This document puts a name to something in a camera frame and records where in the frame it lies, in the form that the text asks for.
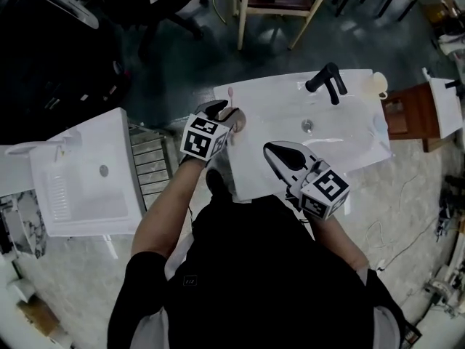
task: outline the dark floor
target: dark floor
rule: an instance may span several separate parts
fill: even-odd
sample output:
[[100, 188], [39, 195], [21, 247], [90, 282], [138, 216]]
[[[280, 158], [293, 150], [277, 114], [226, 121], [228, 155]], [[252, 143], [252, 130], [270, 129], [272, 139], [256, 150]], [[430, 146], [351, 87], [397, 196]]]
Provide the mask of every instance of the dark floor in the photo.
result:
[[340, 68], [371, 68], [388, 79], [389, 89], [402, 89], [424, 81], [422, 67], [435, 76], [456, 77], [455, 68], [433, 47], [432, 29], [418, 5], [401, 22], [407, 5], [394, 0], [384, 16], [375, 19], [381, 0], [363, 5], [351, 0], [342, 16], [325, 0], [294, 50], [289, 41], [303, 23], [298, 17], [251, 16], [246, 23], [244, 48], [236, 49], [238, 19], [226, 14], [227, 0], [217, 6], [228, 25], [216, 16], [213, 5], [191, 2], [183, 17], [202, 27], [204, 38], [163, 21], [150, 45], [150, 59], [141, 63], [137, 47], [143, 30], [121, 35], [123, 62], [132, 75], [132, 87], [122, 107], [129, 116], [160, 126], [187, 116], [199, 103], [213, 97], [213, 87], [282, 73], [318, 71], [327, 62]]

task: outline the black office chair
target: black office chair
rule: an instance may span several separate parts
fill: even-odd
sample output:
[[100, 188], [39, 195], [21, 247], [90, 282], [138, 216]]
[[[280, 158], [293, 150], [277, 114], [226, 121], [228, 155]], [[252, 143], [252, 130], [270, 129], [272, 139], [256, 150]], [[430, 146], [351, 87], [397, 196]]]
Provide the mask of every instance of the black office chair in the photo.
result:
[[[147, 26], [139, 45], [139, 57], [141, 60], [146, 60], [148, 45], [157, 30], [158, 24], [164, 19], [169, 19], [190, 31], [196, 39], [203, 37], [202, 31], [195, 23], [184, 20], [176, 14], [190, 1], [192, 0], [158, 0], [151, 4], [150, 0], [100, 0], [100, 3], [104, 13], [125, 30], [132, 25], [137, 28], [140, 25]], [[199, 2], [206, 6], [209, 0], [199, 0]]]

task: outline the black faucet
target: black faucet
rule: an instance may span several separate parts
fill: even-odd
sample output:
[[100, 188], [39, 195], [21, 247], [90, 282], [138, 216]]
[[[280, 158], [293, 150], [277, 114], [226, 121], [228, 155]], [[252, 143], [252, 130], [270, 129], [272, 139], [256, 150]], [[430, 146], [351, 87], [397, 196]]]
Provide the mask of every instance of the black faucet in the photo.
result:
[[339, 74], [339, 69], [335, 63], [328, 63], [319, 73], [315, 75], [312, 80], [309, 80], [305, 83], [305, 88], [311, 93], [316, 92], [323, 84], [328, 88], [329, 95], [331, 96], [331, 103], [333, 105], [339, 104], [339, 98], [337, 97], [336, 90], [331, 83], [331, 78], [334, 78], [336, 82], [337, 89], [341, 95], [347, 94], [347, 88], [344, 85], [344, 82], [341, 79], [341, 74]]

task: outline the sink drain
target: sink drain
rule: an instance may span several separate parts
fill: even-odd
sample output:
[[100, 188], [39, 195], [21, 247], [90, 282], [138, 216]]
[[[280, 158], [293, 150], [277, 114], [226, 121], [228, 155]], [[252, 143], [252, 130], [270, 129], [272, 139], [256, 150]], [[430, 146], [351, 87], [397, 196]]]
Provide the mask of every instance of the sink drain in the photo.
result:
[[108, 167], [105, 165], [100, 166], [99, 168], [100, 175], [102, 177], [107, 177], [108, 176]]
[[305, 119], [302, 122], [302, 130], [305, 133], [310, 133], [313, 130], [313, 123], [310, 119]]

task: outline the sink basin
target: sink basin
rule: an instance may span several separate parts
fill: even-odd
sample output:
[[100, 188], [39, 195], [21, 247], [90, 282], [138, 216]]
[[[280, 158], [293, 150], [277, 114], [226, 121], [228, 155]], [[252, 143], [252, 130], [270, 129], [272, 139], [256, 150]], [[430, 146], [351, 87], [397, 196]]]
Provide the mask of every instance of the sink basin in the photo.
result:
[[51, 140], [78, 135], [79, 144], [30, 152], [39, 207], [50, 236], [133, 233], [144, 204], [126, 120], [120, 108]]
[[286, 189], [264, 159], [263, 145], [269, 141], [302, 143], [340, 172], [390, 157], [387, 135], [378, 136], [373, 128], [374, 116], [384, 117], [379, 99], [367, 102], [358, 94], [361, 80], [371, 71], [341, 71], [348, 93], [339, 96], [338, 105], [331, 104], [325, 87], [315, 93], [305, 89], [315, 74], [271, 76], [215, 88], [217, 99], [229, 99], [231, 87], [232, 105], [246, 115], [244, 130], [227, 146], [239, 200]]

